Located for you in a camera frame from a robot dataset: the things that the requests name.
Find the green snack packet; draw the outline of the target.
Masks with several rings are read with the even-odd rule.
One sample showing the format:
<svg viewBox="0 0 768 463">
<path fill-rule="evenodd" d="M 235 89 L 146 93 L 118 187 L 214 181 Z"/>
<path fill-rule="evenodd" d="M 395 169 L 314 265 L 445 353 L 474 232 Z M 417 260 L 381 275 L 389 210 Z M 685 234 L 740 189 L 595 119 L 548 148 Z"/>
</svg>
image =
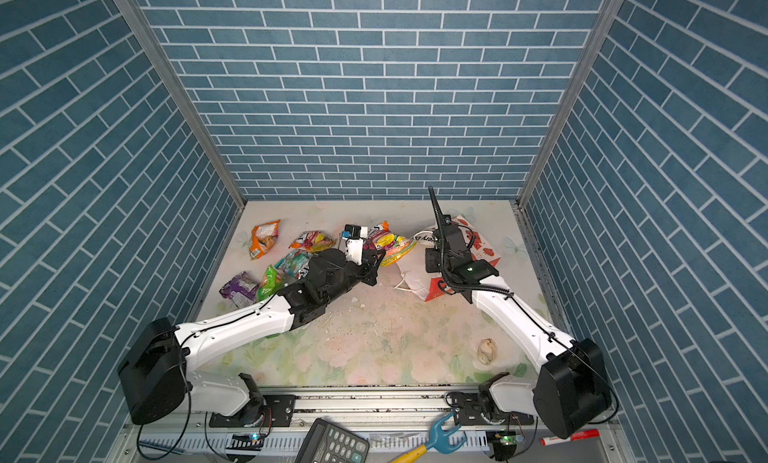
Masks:
<svg viewBox="0 0 768 463">
<path fill-rule="evenodd" d="M 292 249 L 276 265 L 277 271 L 292 279 L 301 279 L 309 270 L 313 255 L 303 249 Z"/>
</svg>

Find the orange Fox's candy packet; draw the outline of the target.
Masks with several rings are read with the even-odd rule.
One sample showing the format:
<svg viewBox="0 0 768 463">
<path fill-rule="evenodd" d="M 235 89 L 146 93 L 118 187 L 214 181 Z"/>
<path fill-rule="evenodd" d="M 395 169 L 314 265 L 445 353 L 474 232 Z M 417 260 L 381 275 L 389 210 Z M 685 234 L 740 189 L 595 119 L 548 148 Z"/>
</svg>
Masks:
<svg viewBox="0 0 768 463">
<path fill-rule="evenodd" d="M 298 249 L 312 254 L 334 248 L 335 246 L 336 240 L 319 230 L 305 231 L 289 245 L 291 249 Z"/>
</svg>

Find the pink yellow candy packet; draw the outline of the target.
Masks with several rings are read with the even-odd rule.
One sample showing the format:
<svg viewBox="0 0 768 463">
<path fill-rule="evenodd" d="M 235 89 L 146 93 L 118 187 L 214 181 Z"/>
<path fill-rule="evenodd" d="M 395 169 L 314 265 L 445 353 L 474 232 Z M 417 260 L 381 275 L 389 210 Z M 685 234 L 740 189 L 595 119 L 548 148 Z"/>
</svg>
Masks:
<svg viewBox="0 0 768 463">
<path fill-rule="evenodd" d="M 406 238 L 393 233 L 387 221 L 371 227 L 368 231 L 368 239 L 377 250 L 385 251 L 381 267 L 387 267 L 396 263 L 416 245 L 416 241 L 413 238 Z"/>
</svg>

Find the orange snack packet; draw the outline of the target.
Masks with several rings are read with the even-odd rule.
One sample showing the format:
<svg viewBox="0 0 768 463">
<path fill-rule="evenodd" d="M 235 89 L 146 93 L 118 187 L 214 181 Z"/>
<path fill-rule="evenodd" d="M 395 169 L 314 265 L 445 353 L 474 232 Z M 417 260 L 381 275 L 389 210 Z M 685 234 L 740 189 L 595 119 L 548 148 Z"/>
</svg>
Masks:
<svg viewBox="0 0 768 463">
<path fill-rule="evenodd" d="M 251 230 L 249 256 L 259 259 L 265 256 L 276 244 L 279 237 L 281 220 L 274 220 L 254 226 Z"/>
</svg>

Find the purple snack packet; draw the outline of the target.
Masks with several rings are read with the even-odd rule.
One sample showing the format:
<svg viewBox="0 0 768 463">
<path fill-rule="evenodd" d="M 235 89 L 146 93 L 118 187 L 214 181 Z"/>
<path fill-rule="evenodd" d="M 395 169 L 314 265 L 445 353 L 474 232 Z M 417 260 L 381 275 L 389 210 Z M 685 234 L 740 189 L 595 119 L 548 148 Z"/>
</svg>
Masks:
<svg viewBox="0 0 768 463">
<path fill-rule="evenodd" d="M 219 290 L 220 295 L 236 308 L 251 306 L 258 299 L 259 282 L 247 272 L 241 272 L 226 282 Z"/>
</svg>

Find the green chips bag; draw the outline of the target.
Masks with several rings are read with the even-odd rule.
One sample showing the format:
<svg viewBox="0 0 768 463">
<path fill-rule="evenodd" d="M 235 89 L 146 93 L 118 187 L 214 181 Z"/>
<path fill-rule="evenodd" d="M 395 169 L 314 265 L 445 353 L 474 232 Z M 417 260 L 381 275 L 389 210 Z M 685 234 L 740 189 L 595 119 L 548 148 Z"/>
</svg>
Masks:
<svg viewBox="0 0 768 463">
<path fill-rule="evenodd" d="M 259 288 L 257 290 L 257 301 L 263 302 L 272 297 L 283 287 L 283 276 L 281 272 L 273 265 L 269 265 L 265 270 Z"/>
</svg>

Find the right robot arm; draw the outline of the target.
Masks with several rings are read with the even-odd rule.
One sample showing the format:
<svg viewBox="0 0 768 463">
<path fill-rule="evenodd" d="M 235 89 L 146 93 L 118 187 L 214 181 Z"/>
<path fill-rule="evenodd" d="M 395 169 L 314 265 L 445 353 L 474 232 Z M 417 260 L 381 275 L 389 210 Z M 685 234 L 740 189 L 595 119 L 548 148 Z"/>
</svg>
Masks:
<svg viewBox="0 0 768 463">
<path fill-rule="evenodd" d="M 498 374 L 481 392 L 493 413 L 519 412 L 539 418 L 560 438 L 617 410 L 600 347 L 591 339 L 573 339 L 509 288 L 488 261 L 472 256 L 462 229 L 444 218 L 433 231 L 434 246 L 425 251 L 426 268 L 437 270 L 448 289 L 462 295 L 496 322 L 536 365 L 534 384 Z"/>
</svg>

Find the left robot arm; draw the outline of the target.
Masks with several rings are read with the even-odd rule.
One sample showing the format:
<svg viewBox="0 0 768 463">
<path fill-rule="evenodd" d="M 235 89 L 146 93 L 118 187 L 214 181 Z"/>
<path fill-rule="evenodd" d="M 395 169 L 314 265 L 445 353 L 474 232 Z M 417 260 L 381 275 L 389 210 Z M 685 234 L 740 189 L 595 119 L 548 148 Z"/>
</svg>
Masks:
<svg viewBox="0 0 768 463">
<path fill-rule="evenodd" d="M 183 402 L 193 411 L 214 414 L 222 426 L 262 423 L 266 403 L 251 375 L 225 377 L 201 366 L 314 321 L 359 283 L 375 285 L 384 257 L 373 247 L 363 249 L 359 261 L 339 249 L 324 250 L 311 257 L 304 277 L 263 303 L 197 322 L 174 325 L 160 318 L 149 323 L 117 367 L 132 423 L 154 423 Z"/>
</svg>

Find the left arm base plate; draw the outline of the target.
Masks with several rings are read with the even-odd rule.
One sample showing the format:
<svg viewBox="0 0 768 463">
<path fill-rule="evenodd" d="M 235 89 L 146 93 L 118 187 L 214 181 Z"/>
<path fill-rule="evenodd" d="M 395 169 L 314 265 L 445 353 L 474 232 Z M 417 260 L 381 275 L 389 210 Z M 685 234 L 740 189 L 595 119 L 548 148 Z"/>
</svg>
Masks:
<svg viewBox="0 0 768 463">
<path fill-rule="evenodd" d="M 297 397 L 291 394 L 265 395 L 258 403 L 249 401 L 233 416 L 212 413 L 208 424 L 212 428 L 289 427 Z"/>
</svg>

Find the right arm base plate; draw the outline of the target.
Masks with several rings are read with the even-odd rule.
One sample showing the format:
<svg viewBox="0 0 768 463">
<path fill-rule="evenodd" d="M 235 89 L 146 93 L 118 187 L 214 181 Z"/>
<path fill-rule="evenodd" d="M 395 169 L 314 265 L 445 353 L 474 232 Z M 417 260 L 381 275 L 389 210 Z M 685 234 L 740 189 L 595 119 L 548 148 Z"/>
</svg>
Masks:
<svg viewBox="0 0 768 463">
<path fill-rule="evenodd" d="M 444 395 L 455 425 L 463 426 L 525 426 L 535 417 L 520 412 L 503 412 L 492 401 L 489 393 L 450 391 Z"/>
</svg>

